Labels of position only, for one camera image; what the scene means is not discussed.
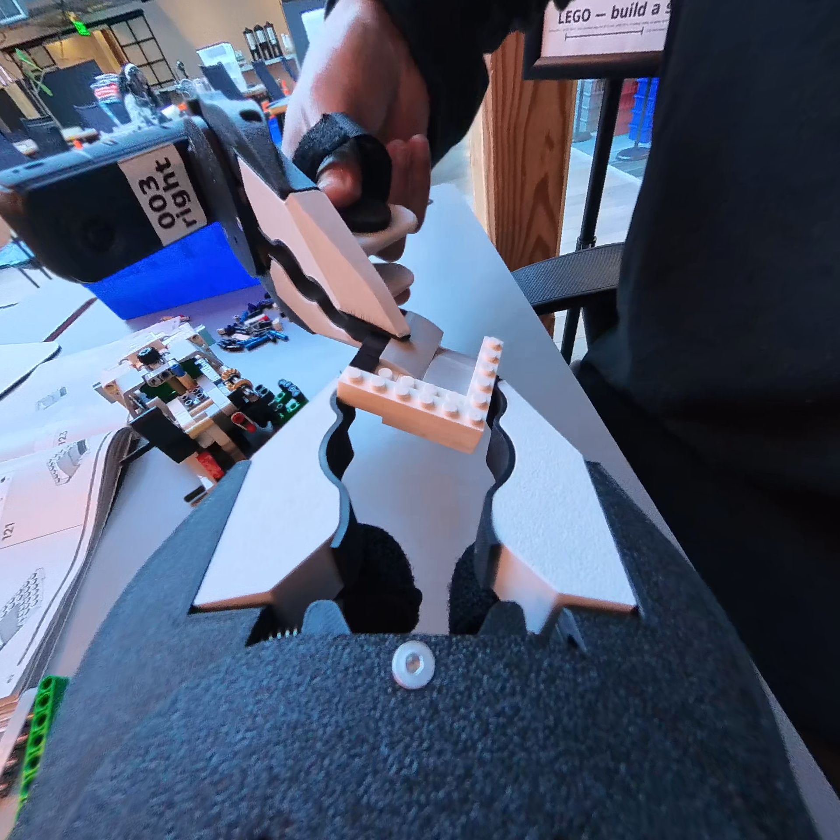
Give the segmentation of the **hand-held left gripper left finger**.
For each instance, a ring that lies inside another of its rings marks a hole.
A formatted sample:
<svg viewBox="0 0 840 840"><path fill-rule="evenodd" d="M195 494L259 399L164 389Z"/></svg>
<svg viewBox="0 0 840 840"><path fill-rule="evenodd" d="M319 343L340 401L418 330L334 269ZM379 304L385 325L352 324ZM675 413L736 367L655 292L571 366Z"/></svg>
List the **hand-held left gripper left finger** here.
<svg viewBox="0 0 840 840"><path fill-rule="evenodd" d="M202 612L271 606L284 627L333 599L350 577L339 546L350 527L342 477L354 409L326 387L252 459L193 601Z"/></svg>

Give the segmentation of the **small black lego plate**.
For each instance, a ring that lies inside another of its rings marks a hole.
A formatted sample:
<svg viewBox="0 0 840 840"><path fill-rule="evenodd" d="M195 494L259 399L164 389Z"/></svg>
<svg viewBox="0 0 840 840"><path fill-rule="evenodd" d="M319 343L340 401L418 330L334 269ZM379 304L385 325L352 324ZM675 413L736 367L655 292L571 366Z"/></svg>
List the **small black lego plate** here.
<svg viewBox="0 0 840 840"><path fill-rule="evenodd" d="M369 332L352 358L350 366L369 373L383 368L394 375L415 376L416 374L406 367L406 352L411 348L408 339L394 339L380 332Z"/></svg>

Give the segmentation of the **white lego corner assembly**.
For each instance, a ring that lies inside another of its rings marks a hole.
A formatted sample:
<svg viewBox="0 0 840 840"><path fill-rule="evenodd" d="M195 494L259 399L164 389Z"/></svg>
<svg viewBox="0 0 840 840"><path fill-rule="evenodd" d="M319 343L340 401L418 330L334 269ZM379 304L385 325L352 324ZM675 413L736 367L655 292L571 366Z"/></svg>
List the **white lego corner assembly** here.
<svg viewBox="0 0 840 840"><path fill-rule="evenodd" d="M487 426L490 399L503 341L485 337L475 359L440 346L443 331L433 322L405 312L412 348L406 367L415 376L375 373L348 366L337 397L342 403L381 418L383 424L471 454Z"/></svg>

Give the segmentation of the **person's right forearm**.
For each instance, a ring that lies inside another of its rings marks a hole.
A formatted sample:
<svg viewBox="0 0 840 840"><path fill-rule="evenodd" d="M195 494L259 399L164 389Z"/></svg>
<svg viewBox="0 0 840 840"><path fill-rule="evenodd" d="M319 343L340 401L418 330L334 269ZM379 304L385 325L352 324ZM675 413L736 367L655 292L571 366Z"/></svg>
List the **person's right forearm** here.
<svg viewBox="0 0 840 840"><path fill-rule="evenodd" d="M469 131L487 91L484 56L543 21L548 1L384 1L423 77L436 165Z"/></svg>

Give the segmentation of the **pile of small lego pieces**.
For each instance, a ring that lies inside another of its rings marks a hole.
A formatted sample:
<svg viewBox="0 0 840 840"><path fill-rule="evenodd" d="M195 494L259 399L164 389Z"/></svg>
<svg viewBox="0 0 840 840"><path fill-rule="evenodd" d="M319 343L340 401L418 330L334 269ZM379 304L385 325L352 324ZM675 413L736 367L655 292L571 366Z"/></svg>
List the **pile of small lego pieces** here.
<svg viewBox="0 0 840 840"><path fill-rule="evenodd" d="M244 353L270 343L287 343L285 317L286 313L266 293L217 329L217 346L227 352Z"/></svg>

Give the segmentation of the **partly built lego model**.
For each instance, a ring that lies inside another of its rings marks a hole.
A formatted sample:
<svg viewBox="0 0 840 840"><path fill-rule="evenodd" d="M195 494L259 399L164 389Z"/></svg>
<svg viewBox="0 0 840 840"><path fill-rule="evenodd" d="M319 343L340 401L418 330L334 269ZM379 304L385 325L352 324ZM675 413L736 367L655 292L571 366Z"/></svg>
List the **partly built lego model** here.
<svg viewBox="0 0 840 840"><path fill-rule="evenodd" d="M255 385L214 352L204 326L169 318L135 333L129 349L93 387L120 404L146 445L187 466L195 504L254 450L260 430L277 431L308 402L295 384Z"/></svg>

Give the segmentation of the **lego instruction booklet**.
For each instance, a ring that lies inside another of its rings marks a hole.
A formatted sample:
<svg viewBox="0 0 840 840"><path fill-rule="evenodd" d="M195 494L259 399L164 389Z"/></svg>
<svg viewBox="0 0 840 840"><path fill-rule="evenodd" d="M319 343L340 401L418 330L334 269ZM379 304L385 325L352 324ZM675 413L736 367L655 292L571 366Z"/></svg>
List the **lego instruction booklet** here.
<svg viewBox="0 0 840 840"><path fill-rule="evenodd" d="M120 341L34 369L1 407L1 697L35 675L107 520L121 462L137 437L126 408L95 384L173 317Z"/></svg>

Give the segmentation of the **long green lego beam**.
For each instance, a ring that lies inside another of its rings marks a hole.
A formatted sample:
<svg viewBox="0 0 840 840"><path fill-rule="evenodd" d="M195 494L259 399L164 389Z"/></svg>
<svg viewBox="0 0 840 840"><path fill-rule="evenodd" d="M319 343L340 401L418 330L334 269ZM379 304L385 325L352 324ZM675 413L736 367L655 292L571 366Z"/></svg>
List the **long green lego beam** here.
<svg viewBox="0 0 840 840"><path fill-rule="evenodd" d="M48 675L38 684L22 765L17 814L26 804L29 789L38 774L39 765L46 749L49 730L69 683L69 677Z"/></svg>

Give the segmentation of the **person's right hand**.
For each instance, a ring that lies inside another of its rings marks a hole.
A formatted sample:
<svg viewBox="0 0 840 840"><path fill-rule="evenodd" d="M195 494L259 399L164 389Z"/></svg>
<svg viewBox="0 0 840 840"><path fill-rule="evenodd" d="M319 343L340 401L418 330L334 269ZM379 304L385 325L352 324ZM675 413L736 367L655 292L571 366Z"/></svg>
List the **person's right hand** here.
<svg viewBox="0 0 840 840"><path fill-rule="evenodd" d="M337 2L309 48L291 95L282 150L292 157L325 113L343 112L392 159L390 202L424 221L431 184L429 100L407 43L382 5Z"/></svg>

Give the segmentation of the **blue plastic bin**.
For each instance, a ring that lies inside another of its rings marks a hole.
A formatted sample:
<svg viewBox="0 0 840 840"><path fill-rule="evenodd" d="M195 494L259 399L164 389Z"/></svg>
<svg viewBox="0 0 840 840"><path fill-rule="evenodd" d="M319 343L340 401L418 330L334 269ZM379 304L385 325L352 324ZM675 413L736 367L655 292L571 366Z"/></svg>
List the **blue plastic bin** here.
<svg viewBox="0 0 840 840"><path fill-rule="evenodd" d="M214 223L87 288L121 319L134 319L258 284Z"/></svg>

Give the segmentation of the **black mesh chair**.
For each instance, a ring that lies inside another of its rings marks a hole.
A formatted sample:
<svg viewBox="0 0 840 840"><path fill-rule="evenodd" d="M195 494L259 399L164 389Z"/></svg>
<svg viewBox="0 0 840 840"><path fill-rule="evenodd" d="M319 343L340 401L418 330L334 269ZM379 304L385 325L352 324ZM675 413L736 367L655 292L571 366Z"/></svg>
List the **black mesh chair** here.
<svg viewBox="0 0 840 840"><path fill-rule="evenodd" d="M591 299L613 297L624 243L596 246L546 259L511 273L539 316L585 307Z"/></svg>

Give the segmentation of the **person's dark clothed body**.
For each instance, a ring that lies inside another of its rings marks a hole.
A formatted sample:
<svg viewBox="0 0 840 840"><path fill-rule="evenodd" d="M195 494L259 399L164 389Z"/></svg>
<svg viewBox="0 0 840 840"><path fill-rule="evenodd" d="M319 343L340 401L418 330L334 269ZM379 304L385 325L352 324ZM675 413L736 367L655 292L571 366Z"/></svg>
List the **person's dark clothed body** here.
<svg viewBox="0 0 840 840"><path fill-rule="evenodd" d="M580 382L838 790L839 2L675 2Z"/></svg>

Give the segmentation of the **black sign stand pole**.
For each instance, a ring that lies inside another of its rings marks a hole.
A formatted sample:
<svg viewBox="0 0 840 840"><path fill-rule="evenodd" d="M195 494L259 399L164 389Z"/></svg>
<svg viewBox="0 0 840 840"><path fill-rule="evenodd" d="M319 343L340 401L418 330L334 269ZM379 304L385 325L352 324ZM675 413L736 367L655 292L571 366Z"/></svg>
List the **black sign stand pole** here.
<svg viewBox="0 0 840 840"><path fill-rule="evenodd" d="M576 242L576 251L595 247L595 229L599 217L606 173L613 143L616 118L621 101L624 79L608 78L605 81L602 109L598 122L589 185L584 203L581 232ZM571 365L574 341L581 316L581 307L566 312L560 352Z"/></svg>

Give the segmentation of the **framed paper sign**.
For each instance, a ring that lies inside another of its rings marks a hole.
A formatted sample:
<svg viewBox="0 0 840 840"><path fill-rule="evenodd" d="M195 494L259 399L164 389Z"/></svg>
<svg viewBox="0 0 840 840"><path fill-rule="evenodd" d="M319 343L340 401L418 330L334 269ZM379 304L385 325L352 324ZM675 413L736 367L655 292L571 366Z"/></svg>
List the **framed paper sign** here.
<svg viewBox="0 0 840 840"><path fill-rule="evenodd" d="M526 80L656 77L671 2L549 2L526 35Z"/></svg>

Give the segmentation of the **wooden post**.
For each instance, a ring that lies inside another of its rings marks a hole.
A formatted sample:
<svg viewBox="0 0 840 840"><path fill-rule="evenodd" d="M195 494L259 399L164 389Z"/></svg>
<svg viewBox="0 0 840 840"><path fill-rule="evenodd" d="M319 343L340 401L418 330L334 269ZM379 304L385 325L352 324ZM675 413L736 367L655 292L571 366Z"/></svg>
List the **wooden post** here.
<svg viewBox="0 0 840 840"><path fill-rule="evenodd" d="M525 36L486 57L489 86L469 131L476 215L509 270L560 251L576 82L524 80Z"/></svg>

